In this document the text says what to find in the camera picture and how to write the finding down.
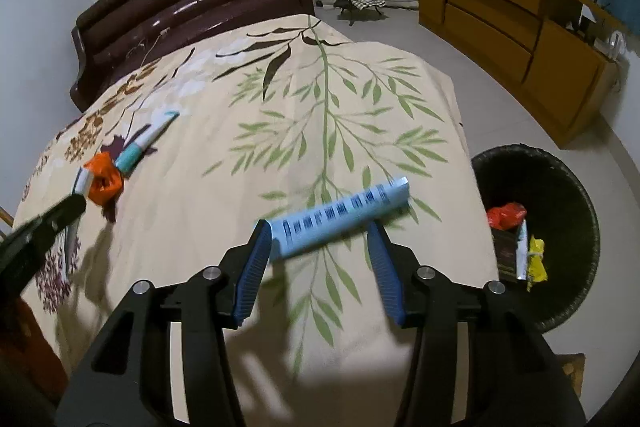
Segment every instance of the white wall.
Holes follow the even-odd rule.
[[[96,0],[0,0],[0,205],[11,214],[46,144],[79,114],[76,17]]]
[[[600,110],[640,169],[640,41],[626,37],[620,57],[620,90],[610,93]]]

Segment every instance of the wooden dresser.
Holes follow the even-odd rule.
[[[591,0],[419,0],[420,24],[449,41],[507,89],[563,146],[596,115],[615,62],[564,29]]]

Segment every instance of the brown leather headboard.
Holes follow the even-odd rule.
[[[72,31],[80,61],[71,98],[85,110],[143,63],[229,29],[295,13],[312,0],[99,0]]]

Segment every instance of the metal screw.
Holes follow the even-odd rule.
[[[496,295],[500,295],[502,293],[504,293],[507,290],[507,288],[504,287],[504,284],[502,284],[500,281],[491,281],[489,282],[489,291],[491,293],[495,293]]]
[[[133,293],[142,295],[143,293],[146,293],[149,288],[151,288],[149,281],[138,281],[133,285]]]
[[[207,266],[203,271],[202,271],[202,276],[205,279],[208,279],[210,281],[217,279],[218,277],[220,277],[222,275],[222,272],[220,271],[220,268],[218,268],[217,266]]]
[[[431,266],[420,266],[415,273],[420,279],[423,279],[425,281],[436,277],[436,270],[434,270]]]

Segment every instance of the orange plastic bag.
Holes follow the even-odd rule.
[[[94,173],[94,182],[89,189],[89,199],[98,206],[105,206],[122,192],[124,180],[108,152],[101,152],[84,164]]]
[[[527,209],[519,203],[494,206],[486,211],[489,226],[496,230],[510,230],[518,227],[527,216]]]

